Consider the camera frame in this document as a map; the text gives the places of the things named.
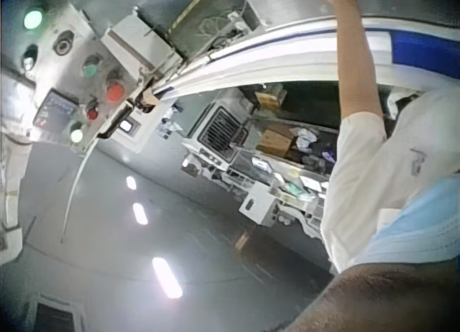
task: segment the fluorescent light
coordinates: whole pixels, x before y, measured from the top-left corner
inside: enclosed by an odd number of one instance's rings
[[[125,132],[131,131],[132,124],[129,121],[123,120],[120,124],[120,129],[122,129]]]
[[[163,258],[153,258],[152,265],[157,274],[158,281],[169,298],[182,297],[182,289],[175,279],[170,265]]]
[[[129,176],[129,177],[126,178],[126,183],[127,183],[128,188],[130,190],[136,190],[136,188],[137,188],[136,180],[132,176]]]
[[[145,215],[144,207],[139,203],[135,203],[133,204],[132,209],[134,210],[134,216],[136,217],[137,223],[146,226],[149,221]]]

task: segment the cardboard box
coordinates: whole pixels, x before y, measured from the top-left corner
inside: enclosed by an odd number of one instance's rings
[[[262,135],[256,149],[268,155],[286,158],[295,138],[290,128],[283,124],[270,125]]]
[[[267,84],[266,89],[256,92],[256,97],[261,109],[278,110],[287,93],[286,90],[283,90],[282,84]]]

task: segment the white shirt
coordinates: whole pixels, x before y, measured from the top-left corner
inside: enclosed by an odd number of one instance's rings
[[[321,233],[342,272],[414,195],[460,169],[460,88],[411,102],[388,140],[375,114],[349,116],[337,151]]]

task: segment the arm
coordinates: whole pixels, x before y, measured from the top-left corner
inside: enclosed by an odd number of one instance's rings
[[[382,116],[372,55],[356,0],[328,0],[336,10],[341,117]]]

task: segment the green button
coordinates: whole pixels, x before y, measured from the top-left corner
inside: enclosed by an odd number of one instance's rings
[[[98,72],[97,65],[86,64],[83,66],[83,77],[92,77]]]

